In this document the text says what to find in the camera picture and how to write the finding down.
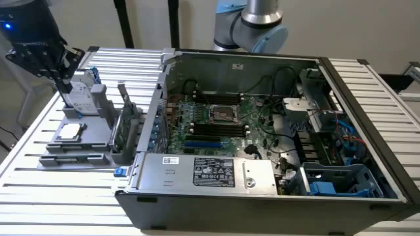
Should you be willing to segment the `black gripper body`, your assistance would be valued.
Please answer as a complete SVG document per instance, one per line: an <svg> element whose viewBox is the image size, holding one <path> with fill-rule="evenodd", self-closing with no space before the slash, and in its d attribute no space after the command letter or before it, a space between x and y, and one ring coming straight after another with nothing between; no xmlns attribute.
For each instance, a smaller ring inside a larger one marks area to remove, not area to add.
<svg viewBox="0 0 420 236"><path fill-rule="evenodd" d="M30 45L63 51L67 41L46 0L3 0L0 2L0 33L11 49Z"/></svg>

